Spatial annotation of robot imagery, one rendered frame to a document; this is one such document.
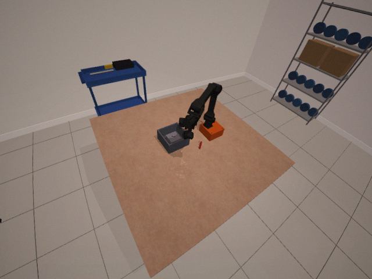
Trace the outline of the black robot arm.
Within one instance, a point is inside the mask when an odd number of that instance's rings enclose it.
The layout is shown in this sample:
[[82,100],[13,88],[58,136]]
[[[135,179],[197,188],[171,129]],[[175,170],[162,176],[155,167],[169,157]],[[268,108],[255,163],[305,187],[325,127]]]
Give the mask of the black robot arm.
[[[217,101],[217,96],[222,91],[222,86],[217,83],[209,83],[207,89],[201,95],[201,97],[195,99],[188,109],[189,116],[187,118],[179,118],[179,126],[185,128],[191,128],[201,118],[203,111],[205,110],[205,103],[210,98],[208,111],[204,114],[203,124],[207,129],[213,127],[212,123],[215,122],[216,118],[214,113],[214,107]],[[211,97],[210,97],[211,96]],[[193,110],[193,111],[191,111]]]

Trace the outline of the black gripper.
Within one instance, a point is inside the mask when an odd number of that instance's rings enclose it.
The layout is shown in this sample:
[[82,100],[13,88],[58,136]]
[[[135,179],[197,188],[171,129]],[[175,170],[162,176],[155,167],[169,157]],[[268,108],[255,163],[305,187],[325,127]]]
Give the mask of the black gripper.
[[193,139],[194,137],[194,133],[192,132],[192,129],[194,130],[195,126],[197,125],[197,123],[195,123],[191,128],[189,128],[188,130],[185,130],[184,131],[184,139]]

